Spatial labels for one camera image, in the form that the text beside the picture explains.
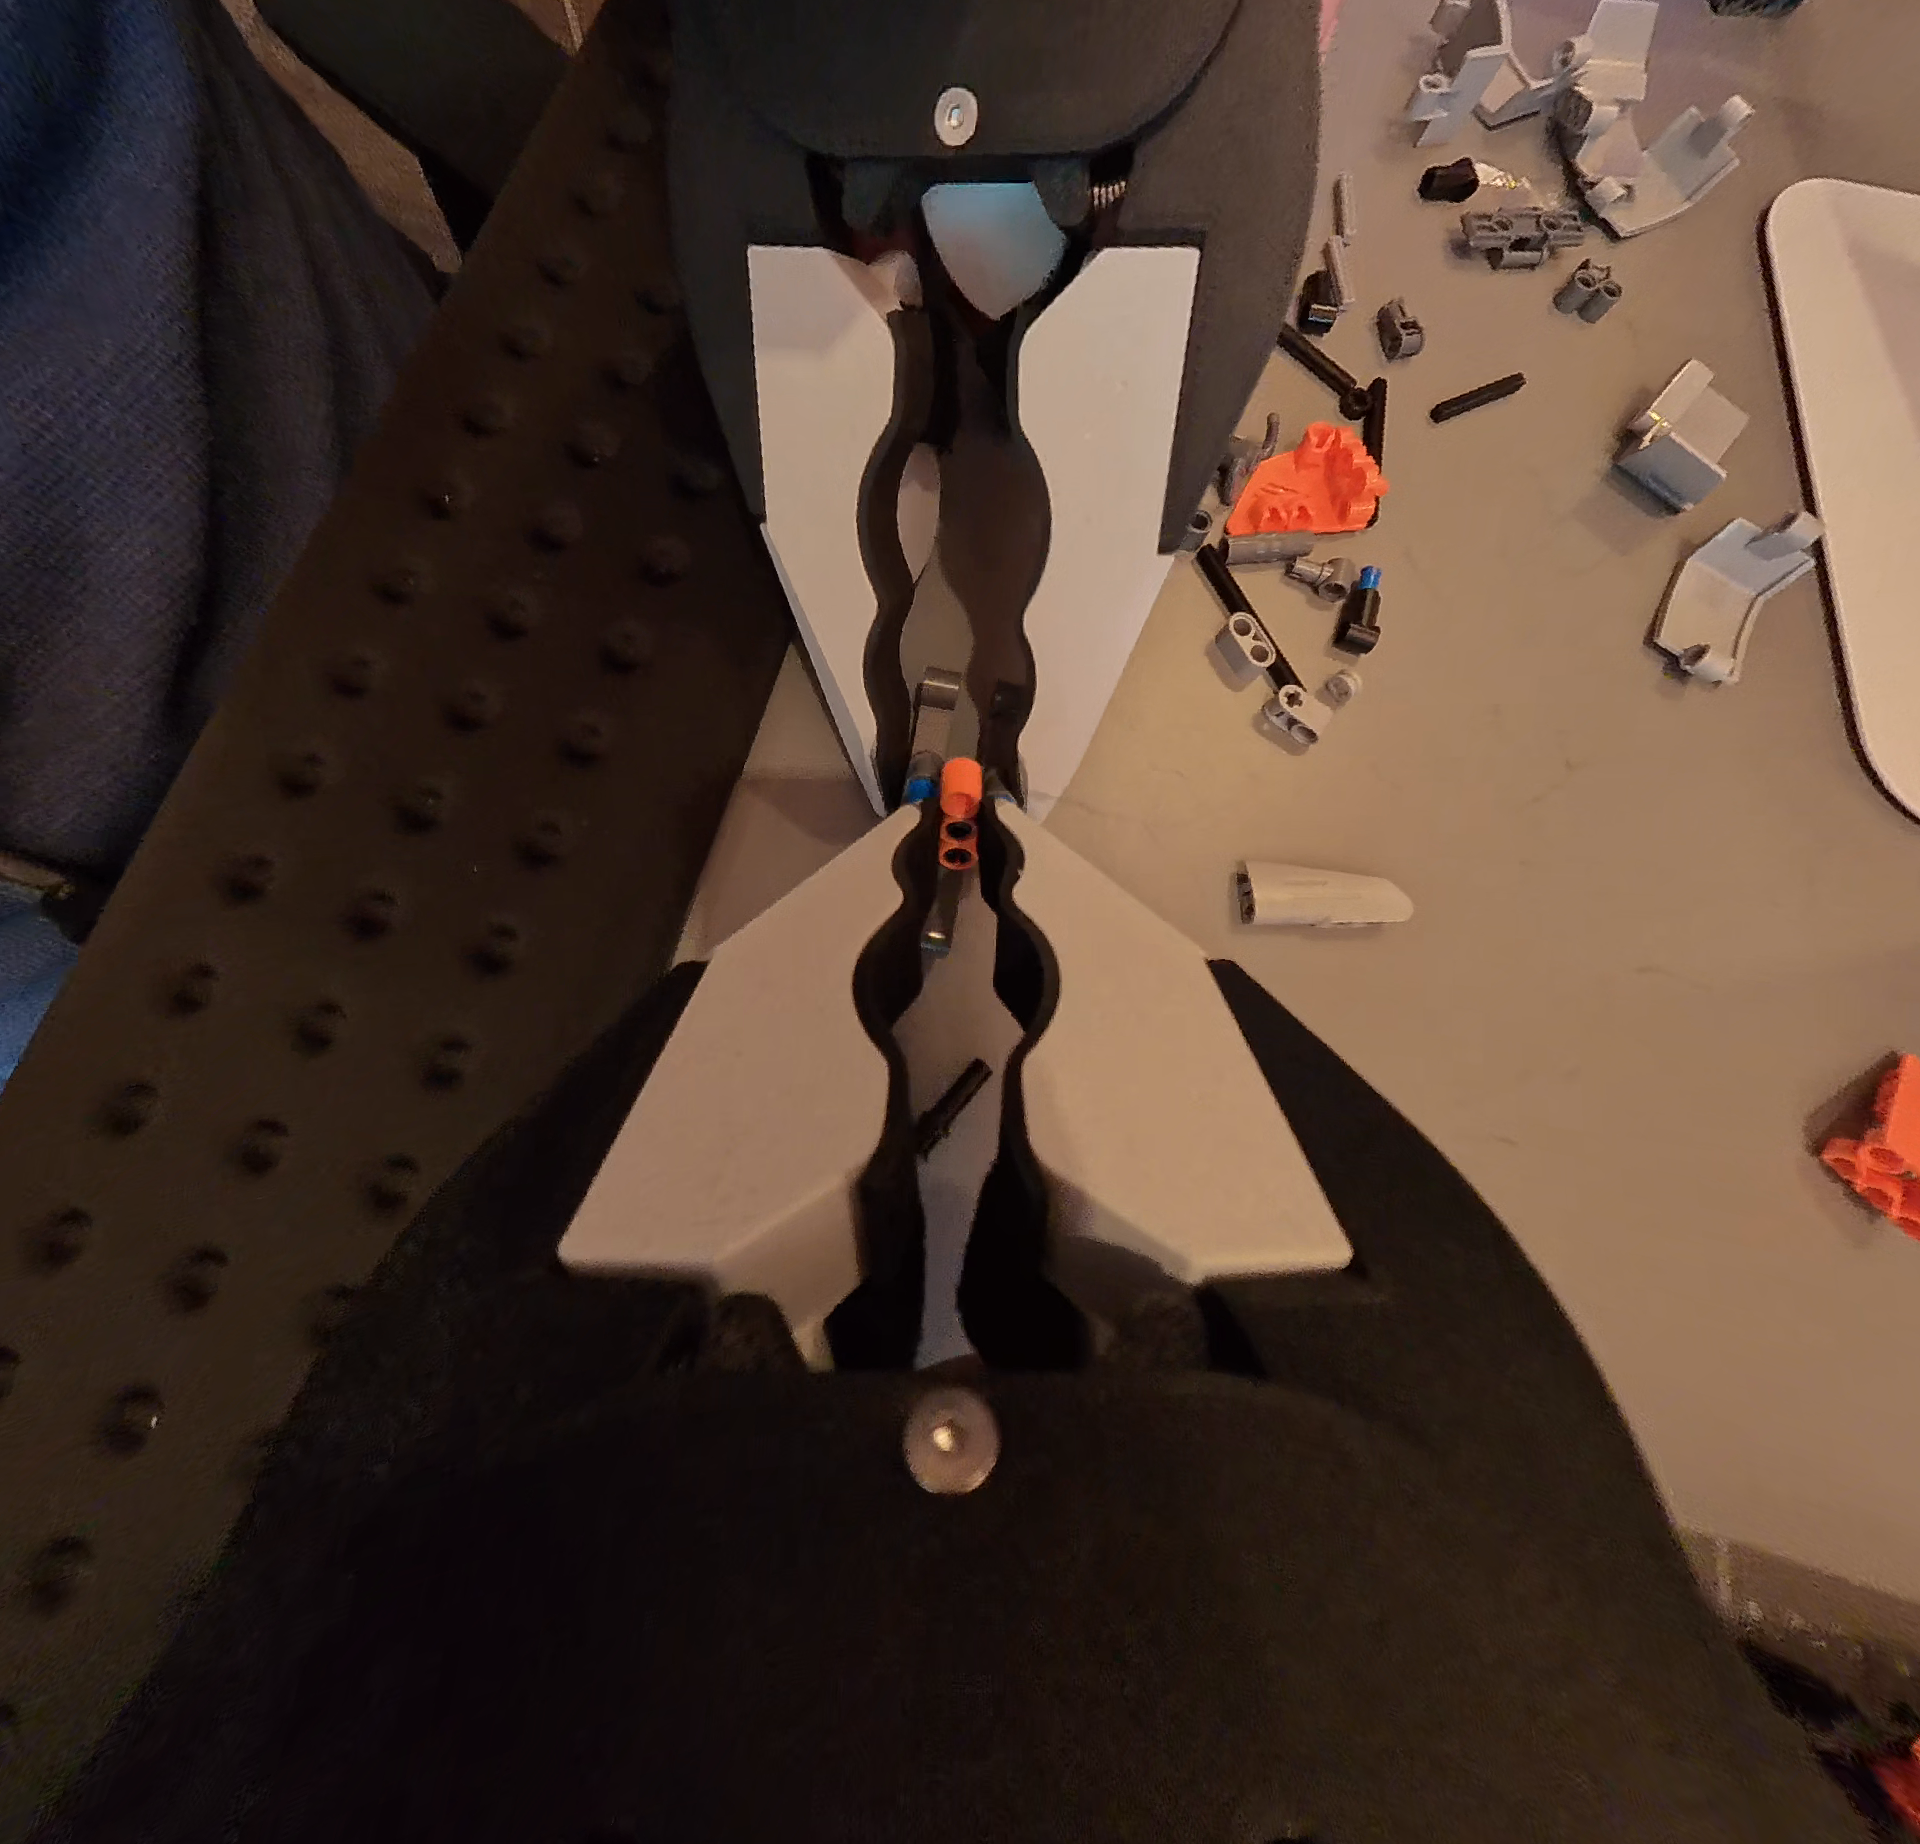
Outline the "orange panel brick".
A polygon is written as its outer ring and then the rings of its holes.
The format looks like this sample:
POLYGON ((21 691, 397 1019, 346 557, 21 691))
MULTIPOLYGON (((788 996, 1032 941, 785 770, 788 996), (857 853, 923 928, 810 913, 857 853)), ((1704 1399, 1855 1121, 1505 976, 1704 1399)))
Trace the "orange panel brick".
POLYGON ((1391 485, 1354 424, 1320 421, 1257 465, 1228 516, 1229 537, 1360 533, 1391 485))

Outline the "light grey curved panel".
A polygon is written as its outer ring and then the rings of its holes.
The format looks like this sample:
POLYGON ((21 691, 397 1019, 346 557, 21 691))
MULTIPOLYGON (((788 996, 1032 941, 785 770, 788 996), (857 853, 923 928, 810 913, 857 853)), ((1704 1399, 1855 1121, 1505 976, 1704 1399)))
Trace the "light grey curved panel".
POLYGON ((1670 674, 1704 687, 1740 680, 1764 607, 1815 564, 1822 520, 1799 513, 1761 528, 1732 520, 1678 564, 1648 637, 1670 674))

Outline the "white curved blade panel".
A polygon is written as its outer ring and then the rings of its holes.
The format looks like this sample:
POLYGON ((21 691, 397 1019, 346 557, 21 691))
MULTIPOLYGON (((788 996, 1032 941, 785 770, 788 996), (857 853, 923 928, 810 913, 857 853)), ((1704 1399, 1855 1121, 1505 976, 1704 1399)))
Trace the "white curved blade panel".
POLYGON ((1411 897, 1362 872, 1245 859, 1233 872, 1238 923, 1247 928, 1346 930, 1413 920, 1411 897))

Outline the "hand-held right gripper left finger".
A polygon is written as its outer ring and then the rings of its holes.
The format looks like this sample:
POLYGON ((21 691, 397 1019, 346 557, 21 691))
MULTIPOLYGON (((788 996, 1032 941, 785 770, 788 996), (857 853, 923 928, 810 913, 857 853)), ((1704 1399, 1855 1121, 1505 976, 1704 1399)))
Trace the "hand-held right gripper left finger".
POLYGON ((904 904, 896 863, 923 823, 893 811, 712 952, 560 1242, 571 1274, 765 1298, 830 1369, 890 1095, 855 970, 904 904))

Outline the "grey orange brick claw assembly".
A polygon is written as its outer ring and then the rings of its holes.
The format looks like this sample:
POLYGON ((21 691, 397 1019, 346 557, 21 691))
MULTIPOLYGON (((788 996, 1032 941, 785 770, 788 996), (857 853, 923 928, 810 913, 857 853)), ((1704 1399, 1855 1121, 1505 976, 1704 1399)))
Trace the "grey orange brick claw assembly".
MULTIPOLYGON (((911 806, 931 806, 935 814, 936 832, 936 791, 943 763, 952 758, 974 758, 980 761, 975 755, 962 755, 962 737, 962 678, 940 666, 929 669, 916 687, 910 707, 910 743, 899 802, 911 806)), ((987 783, 981 811, 989 800, 1012 802, 1015 792, 1008 788, 1008 785, 985 763, 981 768, 987 783)), ((974 870, 960 878, 946 876, 940 870, 936 854, 935 870, 932 901, 923 925, 923 952, 932 964, 945 960, 954 952, 962 904, 980 872, 980 844, 977 865, 974 870)))

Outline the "orange wedge brick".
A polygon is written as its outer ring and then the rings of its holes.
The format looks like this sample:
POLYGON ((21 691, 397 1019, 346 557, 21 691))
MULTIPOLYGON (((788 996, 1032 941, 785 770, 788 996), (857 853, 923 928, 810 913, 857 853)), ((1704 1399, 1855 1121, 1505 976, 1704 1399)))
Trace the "orange wedge brick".
POLYGON ((1858 1200, 1918 1241, 1918 1057, 1899 1054, 1883 1070, 1855 1136, 1830 1136, 1820 1161, 1858 1200))

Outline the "black perforated pad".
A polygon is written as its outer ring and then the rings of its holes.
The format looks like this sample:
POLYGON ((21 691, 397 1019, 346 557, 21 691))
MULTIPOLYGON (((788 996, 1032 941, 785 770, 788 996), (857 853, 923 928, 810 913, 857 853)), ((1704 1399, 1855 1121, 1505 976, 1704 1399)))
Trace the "black perforated pad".
POLYGON ((5 1093, 5 1807, 174 1636, 397 1234, 666 968, 791 622, 607 0, 5 1093))

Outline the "light grey box panel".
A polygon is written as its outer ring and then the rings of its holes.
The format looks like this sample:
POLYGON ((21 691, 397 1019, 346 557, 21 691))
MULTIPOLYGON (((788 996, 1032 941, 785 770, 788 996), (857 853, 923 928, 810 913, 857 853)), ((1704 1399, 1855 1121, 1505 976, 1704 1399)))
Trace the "light grey box panel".
POLYGON ((1716 372, 1691 359, 1624 425, 1610 469, 1662 513, 1694 513, 1724 484, 1747 425, 1749 412, 1719 391, 1716 372))

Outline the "long black axle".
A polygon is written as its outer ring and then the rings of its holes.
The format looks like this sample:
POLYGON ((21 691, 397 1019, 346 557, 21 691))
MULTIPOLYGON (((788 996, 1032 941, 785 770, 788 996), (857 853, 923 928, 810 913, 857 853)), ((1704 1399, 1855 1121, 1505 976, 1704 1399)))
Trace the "long black axle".
MULTIPOLYGON (((1199 547, 1199 550, 1193 553, 1193 564, 1194 564, 1196 571, 1201 574, 1201 579, 1203 579, 1203 580, 1209 585, 1209 589, 1212 591, 1212 599, 1214 599, 1214 603, 1219 605, 1219 609, 1221 609, 1221 613, 1223 613, 1223 622, 1221 622, 1221 624, 1225 624, 1225 620, 1228 620, 1229 613, 1233 613, 1233 610, 1252 613, 1252 616, 1257 616, 1258 622, 1261 622, 1261 616, 1257 613, 1257 609, 1252 609, 1250 600, 1247 600, 1245 595, 1239 591, 1239 587, 1238 587, 1233 574, 1229 571, 1229 567, 1228 567, 1228 555, 1225 555, 1225 550, 1223 550, 1221 544, 1209 543, 1209 544, 1199 547)), ((1274 651, 1277 651, 1277 669, 1268 674, 1267 683, 1270 685, 1272 691, 1274 691, 1277 687, 1281 687, 1283 683, 1300 685, 1300 673, 1294 669, 1292 661, 1279 651, 1279 647, 1277 647, 1272 633, 1267 630, 1267 625, 1264 625, 1262 622, 1261 622, 1261 625, 1262 625, 1264 631, 1270 635, 1272 647, 1274 647, 1274 651)))

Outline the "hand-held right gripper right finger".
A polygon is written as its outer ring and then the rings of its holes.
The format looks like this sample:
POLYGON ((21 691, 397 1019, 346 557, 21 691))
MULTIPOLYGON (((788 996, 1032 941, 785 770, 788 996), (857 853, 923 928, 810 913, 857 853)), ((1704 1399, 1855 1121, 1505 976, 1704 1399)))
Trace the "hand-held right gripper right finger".
POLYGON ((1356 1256, 1209 956, 1008 800, 985 806, 1019 1035, 975 1208, 975 1333, 1080 1336, 1170 1289, 1356 1256))

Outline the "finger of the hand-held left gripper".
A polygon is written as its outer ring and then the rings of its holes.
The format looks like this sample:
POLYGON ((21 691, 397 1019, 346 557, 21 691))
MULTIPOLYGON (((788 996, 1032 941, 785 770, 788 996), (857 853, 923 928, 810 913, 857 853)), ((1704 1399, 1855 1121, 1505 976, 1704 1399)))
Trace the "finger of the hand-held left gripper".
POLYGON ((899 340, 910 259, 746 251, 761 535, 851 772, 877 814, 899 797, 899 340))
POLYGON ((1024 613, 1028 810, 1063 800, 1167 576, 1162 518, 1199 264, 1194 245, 1098 249, 1021 334, 1015 411, 1047 510, 1024 613))

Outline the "white book stand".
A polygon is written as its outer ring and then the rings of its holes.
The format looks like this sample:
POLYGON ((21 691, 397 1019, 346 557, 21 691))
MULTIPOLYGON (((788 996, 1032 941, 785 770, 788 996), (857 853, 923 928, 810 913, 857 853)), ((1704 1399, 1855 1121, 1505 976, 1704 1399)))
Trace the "white book stand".
POLYGON ((1918 196, 1789 186, 1764 254, 1858 755, 1918 816, 1918 196))

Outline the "scatter of dark grey connectors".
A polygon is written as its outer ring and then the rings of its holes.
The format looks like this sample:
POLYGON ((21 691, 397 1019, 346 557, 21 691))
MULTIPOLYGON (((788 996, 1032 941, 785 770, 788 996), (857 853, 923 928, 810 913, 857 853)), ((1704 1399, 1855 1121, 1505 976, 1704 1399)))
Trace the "scatter of dark grey connectors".
MULTIPOLYGON (((1494 188, 1521 193, 1525 185, 1517 177, 1482 169, 1475 159, 1458 159, 1451 165, 1429 169, 1419 185, 1419 194, 1425 201, 1440 201, 1441 194, 1460 194, 1467 198, 1468 193, 1494 188)), ((1551 264, 1564 253, 1581 245, 1587 227, 1581 213, 1565 201, 1468 209, 1460 219, 1456 251, 1467 261, 1483 263, 1496 273, 1536 271, 1551 264)), ((1283 325, 1277 336, 1277 351, 1322 388, 1325 399, 1334 408, 1334 417, 1329 424, 1354 424, 1384 470, 1389 381, 1386 375, 1378 375, 1362 382, 1356 372, 1334 362, 1325 350, 1325 333, 1334 323, 1336 295, 1343 295, 1343 286, 1333 266, 1333 259, 1329 259, 1301 288, 1300 321, 1295 325, 1283 325)), ((1379 306, 1375 333, 1379 356, 1391 365, 1408 363, 1425 350, 1425 329, 1403 298, 1393 298, 1379 306)), ((1223 547, 1231 565, 1294 567, 1307 561, 1316 540, 1329 539, 1313 535, 1229 537, 1225 530, 1228 516, 1252 469, 1279 450, 1295 449, 1307 427, 1304 427, 1294 441, 1285 439, 1285 430, 1285 420, 1281 415, 1268 415, 1261 430, 1261 438, 1229 439, 1212 470, 1212 484, 1206 487, 1201 507, 1189 522, 1189 535, 1180 543, 1178 557, 1193 559, 1199 547, 1212 543, 1223 547)))

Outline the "pile of light grey panels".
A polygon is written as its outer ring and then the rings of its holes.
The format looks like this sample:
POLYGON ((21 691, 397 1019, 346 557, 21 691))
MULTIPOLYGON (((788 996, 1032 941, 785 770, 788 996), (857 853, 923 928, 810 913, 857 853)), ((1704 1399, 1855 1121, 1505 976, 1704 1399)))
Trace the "pile of light grey panels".
POLYGON ((1619 241, 1689 213, 1738 168, 1738 136, 1756 114, 1740 95, 1715 111, 1691 106, 1659 136, 1637 130, 1657 2, 1599 0, 1541 76, 1519 61, 1512 14, 1509 0, 1438 0, 1433 53, 1405 110, 1419 147, 1543 118, 1575 196, 1619 241))

